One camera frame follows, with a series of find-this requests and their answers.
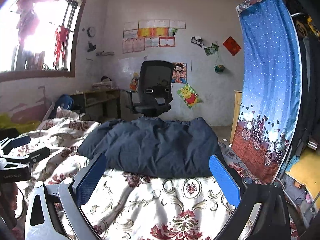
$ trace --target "red cloth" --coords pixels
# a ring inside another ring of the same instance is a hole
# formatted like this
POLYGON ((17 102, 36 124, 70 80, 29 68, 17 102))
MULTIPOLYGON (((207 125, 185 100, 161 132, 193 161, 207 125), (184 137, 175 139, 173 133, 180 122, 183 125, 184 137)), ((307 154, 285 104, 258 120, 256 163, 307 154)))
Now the red cloth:
POLYGON ((62 57, 64 58, 64 46, 67 42, 67 36, 68 36, 68 29, 66 27, 61 26, 56 29, 55 31, 56 45, 54 47, 54 57, 56 57, 56 59, 53 62, 54 69, 59 68, 60 54, 62 54, 62 57))

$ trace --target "floor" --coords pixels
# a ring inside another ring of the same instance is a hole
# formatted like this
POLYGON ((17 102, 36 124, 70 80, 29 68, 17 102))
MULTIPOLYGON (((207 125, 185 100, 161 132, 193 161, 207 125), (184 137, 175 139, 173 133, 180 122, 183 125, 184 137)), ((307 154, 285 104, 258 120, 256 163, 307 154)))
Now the floor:
POLYGON ((212 130, 215 132, 215 134, 218 136, 218 139, 220 141, 224 141, 223 139, 226 139, 228 142, 230 141, 230 135, 231 135, 231 128, 232 126, 212 126, 212 130))

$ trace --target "wooden shelf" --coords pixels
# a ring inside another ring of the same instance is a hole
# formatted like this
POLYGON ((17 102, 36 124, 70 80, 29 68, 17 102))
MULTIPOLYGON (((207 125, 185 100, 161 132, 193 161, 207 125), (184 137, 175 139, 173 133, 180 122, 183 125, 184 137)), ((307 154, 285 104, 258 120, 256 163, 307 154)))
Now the wooden shelf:
POLYGON ((101 89, 101 90, 87 90, 87 91, 71 94, 70 96, 83 95, 83 94, 94 94, 94 93, 109 92, 109 91, 119 91, 119 89, 118 88, 106 88, 106 89, 101 89))
POLYGON ((90 104, 86 104, 85 107, 95 106, 97 104, 105 103, 105 102, 108 102, 113 99, 116 99, 116 97, 114 97, 114 98, 112 97, 112 98, 108 98, 108 99, 104 99, 104 100, 98 100, 98 101, 92 102, 90 104))

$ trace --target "blue padded panel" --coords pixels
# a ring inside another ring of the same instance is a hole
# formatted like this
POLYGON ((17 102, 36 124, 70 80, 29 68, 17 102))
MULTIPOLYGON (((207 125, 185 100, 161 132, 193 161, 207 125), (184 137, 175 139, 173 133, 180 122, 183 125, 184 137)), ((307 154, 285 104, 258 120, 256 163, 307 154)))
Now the blue padded panel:
POLYGON ((16 138, 13 141, 11 141, 11 147, 18 148, 22 145, 28 144, 30 141, 31 141, 31 138, 28 135, 20 137, 20 138, 16 138))
POLYGON ((209 159, 209 168, 229 204, 238 207, 241 201, 240 189, 215 155, 212 155, 209 159))
POLYGON ((79 186, 76 189, 76 203, 78 207, 87 204, 101 176, 106 170, 106 165, 106 156, 101 154, 95 163, 90 167, 83 180, 79 183, 79 186))

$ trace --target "blue backpack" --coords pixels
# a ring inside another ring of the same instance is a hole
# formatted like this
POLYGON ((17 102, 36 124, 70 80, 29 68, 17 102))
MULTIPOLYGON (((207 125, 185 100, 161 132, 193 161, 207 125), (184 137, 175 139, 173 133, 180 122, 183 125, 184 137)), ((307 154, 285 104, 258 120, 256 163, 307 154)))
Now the blue backpack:
POLYGON ((52 110, 51 114, 49 115, 48 119, 56 118, 57 108, 61 106, 63 109, 71 110, 73 107, 73 99, 67 95, 63 94, 59 97, 54 105, 54 109, 52 110))

